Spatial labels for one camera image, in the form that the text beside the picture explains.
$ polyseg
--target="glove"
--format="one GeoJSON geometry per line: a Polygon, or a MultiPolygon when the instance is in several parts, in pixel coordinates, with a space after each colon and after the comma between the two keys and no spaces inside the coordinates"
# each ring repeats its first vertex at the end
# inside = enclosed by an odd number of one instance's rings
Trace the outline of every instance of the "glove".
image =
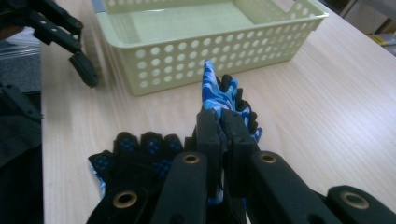
{"type": "Polygon", "coordinates": [[[105,196],[87,223],[149,223],[173,158],[182,150],[175,134],[163,139],[145,133],[139,145],[135,136],[119,133],[113,152],[89,157],[105,196]]]}
{"type": "Polygon", "coordinates": [[[214,109],[221,117],[221,109],[238,113],[245,122],[252,138],[258,143],[262,137],[262,128],[258,128],[257,114],[251,110],[247,101],[242,100],[242,89],[238,89],[238,81],[224,75],[221,81],[216,77],[213,63],[205,61],[202,82],[202,101],[204,109],[214,109]]]}

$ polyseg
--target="gloved hand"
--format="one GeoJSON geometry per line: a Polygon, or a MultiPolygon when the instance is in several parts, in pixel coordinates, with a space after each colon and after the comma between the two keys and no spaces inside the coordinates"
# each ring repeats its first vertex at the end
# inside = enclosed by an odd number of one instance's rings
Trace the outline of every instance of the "gloved hand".
{"type": "Polygon", "coordinates": [[[142,134],[140,145],[130,133],[119,133],[113,152],[89,157],[105,194],[88,224],[149,223],[173,158],[183,147],[175,134],[142,134]]]}
{"type": "Polygon", "coordinates": [[[242,89],[238,89],[238,81],[224,75],[221,81],[216,77],[213,63],[205,61],[202,81],[202,101],[204,109],[214,109],[221,117],[221,109],[229,109],[241,115],[252,138],[258,143],[262,136],[262,128],[258,128],[257,114],[251,110],[247,101],[242,100],[242,89]]]}

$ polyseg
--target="circular hole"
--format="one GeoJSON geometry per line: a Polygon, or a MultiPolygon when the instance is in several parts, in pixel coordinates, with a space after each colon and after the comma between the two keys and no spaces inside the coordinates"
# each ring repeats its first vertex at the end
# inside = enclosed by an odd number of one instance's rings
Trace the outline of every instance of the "circular hole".
{"type": "Polygon", "coordinates": [[[160,84],[161,83],[161,80],[157,77],[157,78],[154,78],[153,80],[152,80],[152,84],[153,85],[158,85],[158,84],[160,84]]]}
{"type": "Polygon", "coordinates": [[[251,37],[253,37],[254,36],[254,32],[253,31],[250,31],[248,34],[247,34],[247,38],[251,38],[251,37]]]}
{"type": "Polygon", "coordinates": [[[244,44],[244,49],[247,49],[249,46],[250,46],[250,42],[246,42],[246,43],[244,44]]]}
{"type": "Polygon", "coordinates": [[[189,68],[195,67],[195,62],[190,62],[189,65],[188,65],[188,67],[189,67],[189,68]]]}
{"type": "Polygon", "coordinates": [[[276,162],[276,157],[269,154],[261,154],[260,160],[266,163],[274,163],[276,162]]]}
{"type": "Polygon", "coordinates": [[[208,49],[202,50],[201,56],[205,57],[205,56],[207,56],[207,54],[209,54],[209,50],[208,49]]]}
{"type": "Polygon", "coordinates": [[[239,53],[239,58],[244,58],[247,53],[242,51],[239,53]]]}
{"type": "Polygon", "coordinates": [[[183,68],[184,68],[184,64],[179,64],[177,67],[176,67],[176,69],[178,70],[178,71],[181,71],[181,70],[183,70],[183,68]]]}
{"type": "Polygon", "coordinates": [[[316,215],[316,214],[309,214],[306,217],[306,220],[311,223],[311,224],[325,224],[326,222],[323,220],[322,217],[316,215]]]}
{"type": "Polygon", "coordinates": [[[151,61],[151,65],[158,66],[158,65],[160,65],[160,62],[161,61],[159,59],[154,59],[154,60],[151,61]]]}
{"type": "Polygon", "coordinates": [[[370,207],[369,202],[365,198],[349,191],[341,192],[341,199],[344,203],[357,209],[367,209],[370,207]]]}
{"type": "Polygon", "coordinates": [[[146,56],[146,52],[143,49],[140,49],[136,52],[137,58],[144,58],[146,56]]]}
{"type": "Polygon", "coordinates": [[[217,53],[219,53],[220,52],[220,48],[213,48],[212,49],[212,53],[213,54],[217,54],[217,53]]]}
{"type": "Polygon", "coordinates": [[[205,46],[209,46],[210,43],[212,43],[212,39],[207,38],[207,39],[204,40],[204,45],[205,45],[205,46]]]}
{"type": "Polygon", "coordinates": [[[193,75],[194,75],[193,71],[188,71],[186,74],[187,77],[192,77],[193,75]]]}
{"type": "Polygon", "coordinates": [[[259,32],[257,32],[257,34],[256,34],[257,37],[261,37],[261,36],[263,36],[263,35],[264,35],[264,33],[263,33],[262,31],[259,31],[259,32]]]}
{"type": "Polygon", "coordinates": [[[262,45],[266,45],[267,43],[268,43],[268,39],[265,38],[265,39],[262,41],[262,45]]]}
{"type": "Polygon", "coordinates": [[[180,50],[183,50],[183,49],[186,49],[186,47],[187,47],[187,44],[186,43],[180,43],[179,45],[178,45],[178,49],[180,49],[180,50]]]}
{"type": "Polygon", "coordinates": [[[148,73],[147,72],[139,73],[139,77],[144,79],[144,78],[148,77],[148,73]]]}
{"type": "Polygon", "coordinates": [[[225,62],[227,60],[227,55],[223,55],[220,57],[221,62],[225,62]]]}
{"type": "Polygon", "coordinates": [[[165,73],[171,73],[172,70],[173,70],[173,68],[171,66],[167,66],[164,71],[165,71],[165,73]]]}
{"type": "Polygon", "coordinates": [[[191,42],[191,47],[192,48],[197,48],[199,46],[199,41],[198,40],[194,40],[191,42]]]}
{"type": "Polygon", "coordinates": [[[157,48],[157,47],[152,48],[150,52],[152,55],[157,55],[160,53],[160,48],[157,48]]]}
{"type": "Polygon", "coordinates": [[[173,57],[172,56],[168,56],[165,58],[165,62],[166,63],[171,63],[173,61],[173,57]]]}
{"type": "Polygon", "coordinates": [[[216,39],[215,39],[215,43],[216,43],[216,44],[221,43],[221,41],[222,41],[222,36],[216,37],[216,39]]]}
{"type": "Polygon", "coordinates": [[[118,193],[113,198],[113,205],[117,208],[127,208],[137,202],[137,194],[132,190],[118,193]]]}
{"type": "Polygon", "coordinates": [[[140,69],[144,69],[148,66],[148,64],[146,62],[140,62],[137,64],[137,67],[140,69]]]}
{"type": "Polygon", "coordinates": [[[236,37],[236,39],[241,40],[241,39],[244,38],[244,36],[245,36],[244,33],[240,33],[240,34],[236,37]]]}
{"type": "Polygon", "coordinates": [[[190,53],[190,58],[191,58],[191,59],[196,58],[196,57],[197,57],[197,54],[198,54],[198,53],[197,53],[196,51],[191,52],[191,53],[190,53]]]}
{"type": "Polygon", "coordinates": [[[233,46],[233,50],[239,50],[240,47],[241,47],[240,44],[235,44],[235,45],[233,46]]]}
{"type": "Polygon", "coordinates": [[[172,77],[171,76],[167,76],[163,79],[165,82],[170,82],[172,81],[172,77]]]}
{"type": "Polygon", "coordinates": [[[173,46],[173,45],[167,45],[167,46],[165,47],[165,51],[168,52],[168,53],[172,52],[173,49],[174,49],[174,46],[173,46]]]}
{"type": "Polygon", "coordinates": [[[227,45],[227,46],[225,46],[223,48],[223,52],[228,52],[229,50],[230,50],[230,46],[229,45],[227,45]]]}
{"type": "Polygon", "coordinates": [[[176,75],[176,79],[182,79],[183,78],[183,74],[179,73],[176,75]]]}
{"type": "Polygon", "coordinates": [[[233,54],[230,55],[230,59],[231,60],[234,60],[235,58],[236,58],[236,53],[233,53],[233,54]]]}
{"type": "Polygon", "coordinates": [[[227,35],[227,38],[225,39],[227,42],[233,41],[233,35],[227,35]]]}
{"type": "Polygon", "coordinates": [[[186,55],[185,55],[185,54],[179,54],[179,55],[177,56],[177,59],[178,59],[179,61],[183,61],[184,59],[186,59],[186,55]]]}
{"type": "Polygon", "coordinates": [[[251,46],[253,46],[254,48],[256,48],[257,46],[259,46],[259,40],[255,40],[253,41],[253,44],[251,46]]]}
{"type": "Polygon", "coordinates": [[[152,74],[154,77],[158,76],[160,73],[161,73],[160,69],[154,69],[154,70],[152,70],[152,72],[151,72],[151,74],[152,74]]]}

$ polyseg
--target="finger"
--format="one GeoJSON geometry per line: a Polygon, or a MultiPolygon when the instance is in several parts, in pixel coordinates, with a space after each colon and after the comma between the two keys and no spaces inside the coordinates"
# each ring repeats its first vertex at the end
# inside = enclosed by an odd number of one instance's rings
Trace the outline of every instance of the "finger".
{"type": "Polygon", "coordinates": [[[145,154],[155,155],[163,147],[163,137],[158,133],[148,132],[140,137],[140,150],[145,154]]]}
{"type": "Polygon", "coordinates": [[[202,86],[203,88],[209,88],[211,91],[217,91],[219,89],[213,63],[209,60],[205,61],[202,86]]]}
{"type": "Polygon", "coordinates": [[[136,136],[123,132],[117,135],[113,148],[113,152],[117,155],[128,155],[133,154],[139,148],[139,145],[136,136]]]}

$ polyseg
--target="light green basket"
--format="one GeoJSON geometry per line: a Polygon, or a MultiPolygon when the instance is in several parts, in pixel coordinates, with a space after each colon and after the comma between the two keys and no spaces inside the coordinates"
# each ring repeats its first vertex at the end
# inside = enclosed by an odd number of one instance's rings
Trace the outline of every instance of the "light green basket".
{"type": "Polygon", "coordinates": [[[134,95],[291,59],[328,13],[316,0],[92,0],[134,95]]]}

